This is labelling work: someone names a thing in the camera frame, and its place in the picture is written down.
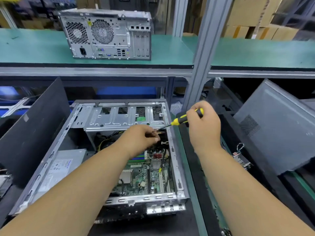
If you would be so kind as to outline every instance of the fan grille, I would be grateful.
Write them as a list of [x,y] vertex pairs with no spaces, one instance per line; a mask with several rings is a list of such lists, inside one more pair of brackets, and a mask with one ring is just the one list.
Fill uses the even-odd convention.
[[113,28],[103,19],[94,21],[91,30],[94,38],[101,44],[108,45],[114,39]]
[[65,26],[69,38],[75,44],[86,44],[88,43],[88,34],[86,28],[80,22],[67,22]]

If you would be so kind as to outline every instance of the screwdriver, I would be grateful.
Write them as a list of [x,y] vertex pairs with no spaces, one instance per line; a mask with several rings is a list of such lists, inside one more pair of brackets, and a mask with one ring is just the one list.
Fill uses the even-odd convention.
[[[198,114],[198,116],[199,116],[200,118],[203,117],[203,109],[202,109],[202,108],[196,109],[195,112]],[[166,125],[166,126],[163,126],[163,127],[159,128],[159,129],[156,130],[156,131],[160,131],[160,130],[162,130],[163,128],[169,127],[169,126],[178,126],[179,124],[182,124],[182,123],[185,123],[185,122],[188,122],[188,120],[187,120],[187,115],[186,115],[186,114],[183,115],[183,116],[181,116],[180,118],[174,119],[174,121],[171,122],[171,124],[168,124],[168,125]]]

